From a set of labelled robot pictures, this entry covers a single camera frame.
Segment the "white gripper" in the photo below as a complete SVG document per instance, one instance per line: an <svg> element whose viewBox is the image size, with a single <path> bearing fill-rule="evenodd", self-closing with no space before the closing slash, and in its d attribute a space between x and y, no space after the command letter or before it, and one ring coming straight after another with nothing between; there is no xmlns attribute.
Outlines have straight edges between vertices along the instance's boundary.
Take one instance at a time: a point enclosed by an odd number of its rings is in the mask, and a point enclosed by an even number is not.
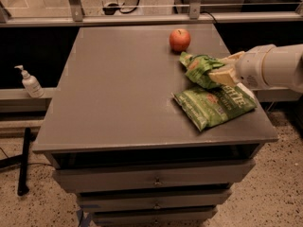
<svg viewBox="0 0 303 227"><path fill-rule="evenodd" d="M259 45L219 59L219 62L227 65L211 70L208 76L212 81L230 87L235 87L241 81L251 90L268 89L263 76L263 63L273 48L273 44Z"/></svg>

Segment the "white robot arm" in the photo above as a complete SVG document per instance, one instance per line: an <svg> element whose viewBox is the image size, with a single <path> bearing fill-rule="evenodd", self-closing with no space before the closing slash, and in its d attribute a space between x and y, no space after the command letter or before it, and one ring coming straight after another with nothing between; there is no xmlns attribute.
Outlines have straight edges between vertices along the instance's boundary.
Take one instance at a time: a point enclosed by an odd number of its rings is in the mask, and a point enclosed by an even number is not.
<svg viewBox="0 0 303 227"><path fill-rule="evenodd" d="M244 52L219 59L223 67L207 75L214 82L251 90L287 88L303 93L303 44L259 45Z"/></svg>

